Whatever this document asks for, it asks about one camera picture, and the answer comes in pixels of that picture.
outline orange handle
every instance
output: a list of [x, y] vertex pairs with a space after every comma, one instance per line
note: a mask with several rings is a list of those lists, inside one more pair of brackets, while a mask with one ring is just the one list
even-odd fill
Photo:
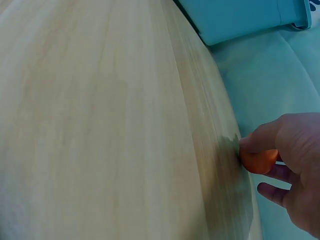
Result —
[[239, 149], [239, 156], [245, 169], [253, 174], [266, 174], [276, 164], [278, 150], [272, 149], [260, 153], [249, 153]]

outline wooden surface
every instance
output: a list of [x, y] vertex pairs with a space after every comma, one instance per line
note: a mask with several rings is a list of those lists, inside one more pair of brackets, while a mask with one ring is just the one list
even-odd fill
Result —
[[171, 0], [0, 0], [1, 240], [259, 240], [217, 67]]

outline teal plastic object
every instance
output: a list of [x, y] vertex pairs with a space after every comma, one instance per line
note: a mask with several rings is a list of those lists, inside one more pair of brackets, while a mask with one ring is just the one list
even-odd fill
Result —
[[259, 30], [311, 26], [309, 0], [175, 0], [208, 46]]

